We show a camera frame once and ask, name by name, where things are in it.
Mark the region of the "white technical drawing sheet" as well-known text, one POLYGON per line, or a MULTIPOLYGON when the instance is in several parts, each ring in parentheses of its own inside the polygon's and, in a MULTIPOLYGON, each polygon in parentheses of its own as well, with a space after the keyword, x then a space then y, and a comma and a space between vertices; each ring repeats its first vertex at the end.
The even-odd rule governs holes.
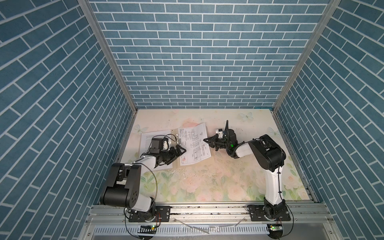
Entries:
POLYGON ((178 129, 179 145, 186 150, 180 157, 181 166, 197 164, 212 156, 209 145, 204 142, 207 137, 205 123, 178 129))

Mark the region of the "white printed text sheet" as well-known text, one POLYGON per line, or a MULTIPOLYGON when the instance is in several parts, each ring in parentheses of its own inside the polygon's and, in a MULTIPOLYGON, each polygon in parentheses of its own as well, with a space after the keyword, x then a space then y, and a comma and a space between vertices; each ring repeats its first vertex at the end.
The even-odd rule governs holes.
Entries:
MULTIPOLYGON (((168 137, 171 137, 171 130, 142 133, 141 142, 140 142, 140 154, 146 153, 148 151, 152 138, 157 135, 159 135, 159 138, 163 138, 163 136, 165 135, 167 135, 168 137)), ((169 165, 162 165, 156 168, 151 168, 151 170, 160 171, 160 170, 168 170, 172 168, 173 168, 173 164, 169 164, 169 165)))

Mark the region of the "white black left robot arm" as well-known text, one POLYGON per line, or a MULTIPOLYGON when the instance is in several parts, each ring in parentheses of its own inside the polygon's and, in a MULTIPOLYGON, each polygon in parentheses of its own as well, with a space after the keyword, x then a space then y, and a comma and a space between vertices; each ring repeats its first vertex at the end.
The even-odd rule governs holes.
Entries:
POLYGON ((150 148, 147 153, 131 164, 112 164, 103 191, 100 204, 122 207, 134 213, 147 215, 150 219, 156 214, 156 200, 140 193, 141 176, 160 165, 169 165, 187 152, 180 145, 169 149, 150 148))

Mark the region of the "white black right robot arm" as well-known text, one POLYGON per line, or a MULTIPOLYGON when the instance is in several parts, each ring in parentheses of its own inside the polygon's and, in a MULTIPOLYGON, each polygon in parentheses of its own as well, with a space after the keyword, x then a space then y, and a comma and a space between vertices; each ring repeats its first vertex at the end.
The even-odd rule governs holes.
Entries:
POLYGON ((281 180, 286 154, 269 135, 238 143, 236 137, 227 135, 220 137, 219 134, 215 134, 213 137, 205 138, 204 142, 216 151, 226 150, 227 154, 234 159, 254 155, 266 175, 265 217, 274 221, 287 212, 281 180))

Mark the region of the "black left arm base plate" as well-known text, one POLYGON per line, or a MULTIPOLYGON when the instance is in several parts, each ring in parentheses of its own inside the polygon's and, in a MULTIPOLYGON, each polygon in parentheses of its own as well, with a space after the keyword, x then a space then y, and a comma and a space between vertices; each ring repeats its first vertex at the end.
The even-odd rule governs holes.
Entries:
POLYGON ((171 214, 170 206, 155 206, 152 207, 148 212, 139 212, 129 210, 127 217, 130 223, 154 223, 154 222, 169 222, 171 214))

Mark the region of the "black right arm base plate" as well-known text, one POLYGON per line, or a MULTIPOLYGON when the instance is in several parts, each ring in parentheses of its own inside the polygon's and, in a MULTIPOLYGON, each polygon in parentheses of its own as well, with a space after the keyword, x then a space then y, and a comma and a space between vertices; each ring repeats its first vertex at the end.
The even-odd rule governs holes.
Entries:
POLYGON ((281 205, 280 207, 271 207, 270 205, 248 205, 246 210, 250 214, 252 222, 289 222, 291 221, 291 215, 286 205, 281 205))

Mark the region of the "aluminium front rail frame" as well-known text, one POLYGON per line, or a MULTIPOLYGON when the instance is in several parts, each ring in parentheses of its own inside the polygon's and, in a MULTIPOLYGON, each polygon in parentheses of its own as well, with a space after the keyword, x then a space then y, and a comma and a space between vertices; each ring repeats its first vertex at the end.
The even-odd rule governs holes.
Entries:
POLYGON ((94 205, 81 240, 340 240, 325 204, 289 202, 288 219, 267 220, 259 202, 160 203, 152 222, 118 207, 94 205))

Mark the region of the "aluminium left corner post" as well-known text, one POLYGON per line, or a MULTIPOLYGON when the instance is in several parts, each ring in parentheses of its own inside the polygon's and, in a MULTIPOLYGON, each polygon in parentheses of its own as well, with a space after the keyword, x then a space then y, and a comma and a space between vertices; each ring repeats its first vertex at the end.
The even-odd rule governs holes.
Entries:
POLYGON ((130 95, 129 93, 129 90, 128 90, 128 87, 125 83, 125 80, 121 74, 121 71, 116 63, 116 60, 112 54, 112 51, 108 45, 108 42, 103 34, 103 31, 97 21, 97 18, 96 18, 96 15, 95 13, 93 12, 93 9, 91 7, 91 4, 89 1, 86 1, 86 0, 78 0, 78 3, 97 39, 97 42, 99 43, 100 47, 101 47, 101 50, 103 51, 106 59, 107 59, 107 62, 114 74, 114 76, 116 77, 116 80, 120 86, 120 88, 122 89, 127 101, 128 101, 128 104, 129 106, 131 107, 132 111, 134 114, 137 113, 138 109, 134 103, 134 100, 132 98, 132 96, 130 95))

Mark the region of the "aluminium corner post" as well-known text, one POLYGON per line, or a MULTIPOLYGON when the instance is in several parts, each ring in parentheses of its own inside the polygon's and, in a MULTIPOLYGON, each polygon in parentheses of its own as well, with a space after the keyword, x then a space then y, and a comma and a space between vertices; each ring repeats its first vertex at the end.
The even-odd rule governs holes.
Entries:
POLYGON ((293 67, 293 70, 287 79, 287 82, 285 83, 284 87, 282 88, 281 93, 279 94, 276 102, 273 105, 272 112, 274 114, 277 113, 278 109, 282 105, 282 103, 283 103, 285 97, 287 96, 290 88, 293 86, 297 76, 299 75, 300 71, 302 70, 305 62, 307 61, 309 55, 311 54, 312 50, 314 49, 316 43, 318 42, 321 34, 323 33, 324 29, 326 28, 328 22, 330 21, 331 17, 333 16, 334 12, 336 11, 340 2, 341 2, 341 0, 331 0, 331 1, 329 1, 328 5, 326 6, 318 24, 314 28, 314 31, 313 31, 311 37, 309 38, 302 54, 298 58, 296 65, 293 67))
POLYGON ((78 0, 78 3, 97 39, 97 42, 99 43, 100 47, 101 47, 101 50, 103 51, 106 59, 107 59, 107 62, 114 74, 114 76, 116 77, 116 80, 120 86, 120 88, 122 89, 127 101, 128 101, 128 104, 129 106, 131 107, 132 111, 134 114, 137 113, 138 109, 134 103, 134 100, 132 98, 132 96, 130 95, 129 93, 129 90, 128 90, 128 87, 125 83, 125 80, 121 74, 121 71, 116 63, 116 60, 112 54, 112 51, 108 45, 108 42, 103 34, 103 31, 97 21, 97 18, 96 18, 96 15, 95 13, 93 12, 93 9, 91 7, 91 4, 89 1, 86 1, 86 0, 78 0))

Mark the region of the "aluminium right corner post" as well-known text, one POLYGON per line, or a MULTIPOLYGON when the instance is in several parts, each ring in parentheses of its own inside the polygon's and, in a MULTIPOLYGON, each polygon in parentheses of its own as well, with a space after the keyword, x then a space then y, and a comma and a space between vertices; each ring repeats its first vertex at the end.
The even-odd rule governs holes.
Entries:
POLYGON ((313 31, 311 37, 309 38, 302 54, 298 58, 296 65, 293 67, 293 70, 287 79, 287 82, 285 83, 284 87, 282 88, 281 93, 279 94, 276 102, 273 105, 272 112, 274 114, 277 113, 278 109, 282 105, 282 103, 283 103, 285 97, 287 96, 290 88, 293 86, 297 76, 299 75, 300 71, 302 70, 305 62, 307 61, 309 55, 311 54, 312 50, 314 49, 316 43, 318 42, 321 34, 323 33, 324 29, 326 28, 328 22, 330 21, 331 17, 333 16, 334 12, 336 11, 340 2, 341 2, 341 0, 331 0, 331 1, 329 1, 328 5, 326 6, 318 24, 314 28, 314 31, 313 31))

